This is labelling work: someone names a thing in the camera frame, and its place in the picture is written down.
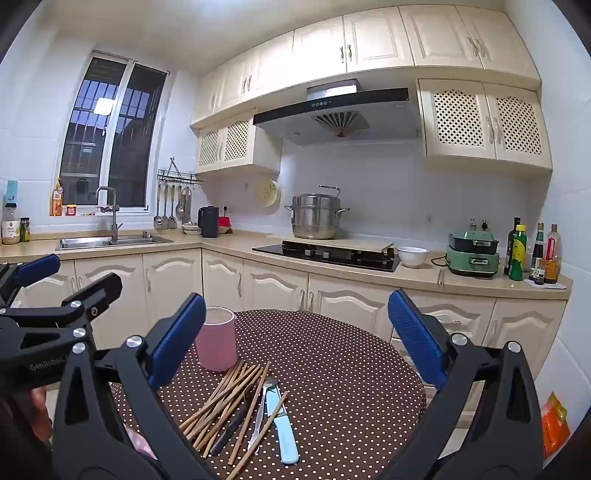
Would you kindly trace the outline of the person's left hand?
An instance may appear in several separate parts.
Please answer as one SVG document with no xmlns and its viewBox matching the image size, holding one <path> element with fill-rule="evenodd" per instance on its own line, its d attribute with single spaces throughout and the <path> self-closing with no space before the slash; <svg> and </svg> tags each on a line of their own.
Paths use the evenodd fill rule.
<svg viewBox="0 0 591 480">
<path fill-rule="evenodd" d="M 35 388 L 29 392 L 32 404 L 31 428 L 36 437 L 42 442 L 48 442 L 53 435 L 53 423 L 46 405 L 47 392 L 46 386 Z"/>
</svg>

